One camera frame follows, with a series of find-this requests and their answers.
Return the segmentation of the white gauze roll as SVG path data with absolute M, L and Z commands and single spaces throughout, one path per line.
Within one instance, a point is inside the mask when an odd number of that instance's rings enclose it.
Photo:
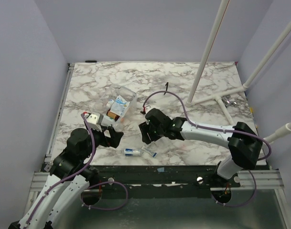
M 143 151 L 141 149 L 125 148 L 123 152 L 125 156 L 142 156 L 143 155 Z

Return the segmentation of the amber bottle orange cap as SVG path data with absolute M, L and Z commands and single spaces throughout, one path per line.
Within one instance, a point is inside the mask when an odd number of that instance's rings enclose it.
M 107 116 L 108 116 L 110 119 L 114 120 L 115 122 L 118 121 L 118 120 L 120 119 L 120 116 L 117 115 L 116 113 L 111 112 L 111 110 L 108 110 L 108 111 L 107 111 Z

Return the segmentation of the small blue white tube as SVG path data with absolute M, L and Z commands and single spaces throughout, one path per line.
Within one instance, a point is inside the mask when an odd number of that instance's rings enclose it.
M 146 153 L 148 153 L 151 157 L 155 158 L 157 156 L 156 152 L 153 152 L 152 150 L 148 149 L 146 146 L 142 147 L 142 150 Z

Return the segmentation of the blue white gauze dressing pack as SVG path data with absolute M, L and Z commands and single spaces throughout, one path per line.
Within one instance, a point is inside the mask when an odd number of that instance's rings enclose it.
M 122 96 L 118 95 L 110 110 L 119 116 L 124 116 L 129 104 L 130 102 L 126 101 Z

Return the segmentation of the white plastic bottle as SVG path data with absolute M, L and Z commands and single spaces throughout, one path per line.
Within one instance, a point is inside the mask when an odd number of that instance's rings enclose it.
M 107 104 L 106 104 L 106 108 L 110 109 L 112 107 L 112 105 L 114 104 L 114 100 L 110 99 Z

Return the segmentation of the clear plastic medicine box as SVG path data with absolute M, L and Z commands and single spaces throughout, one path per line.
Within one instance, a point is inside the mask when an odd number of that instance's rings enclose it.
M 117 131 L 124 128 L 133 115 L 137 102 L 137 94 L 119 84 L 112 84 L 95 102 L 97 112 L 104 115 L 104 121 Z

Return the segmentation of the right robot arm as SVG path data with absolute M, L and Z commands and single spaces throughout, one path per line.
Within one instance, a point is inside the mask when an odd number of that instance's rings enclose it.
M 263 146 L 243 122 L 237 122 L 235 126 L 200 125 L 190 123 L 184 117 L 171 119 L 157 108 L 150 109 L 145 120 L 139 124 L 139 129 L 142 142 L 147 145 L 166 137 L 170 140 L 197 140 L 228 149 L 230 156 L 218 164 L 212 175 L 212 181 L 218 187 L 223 187 L 242 169 L 255 169 Z

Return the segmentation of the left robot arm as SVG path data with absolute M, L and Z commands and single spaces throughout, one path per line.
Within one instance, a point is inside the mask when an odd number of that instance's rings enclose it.
M 84 161 L 98 146 L 117 148 L 123 132 L 107 127 L 110 136 L 97 130 L 74 129 L 66 148 L 57 156 L 46 183 L 26 215 L 10 224 L 11 229 L 54 229 L 66 209 L 86 188 L 94 188 L 98 171 Z

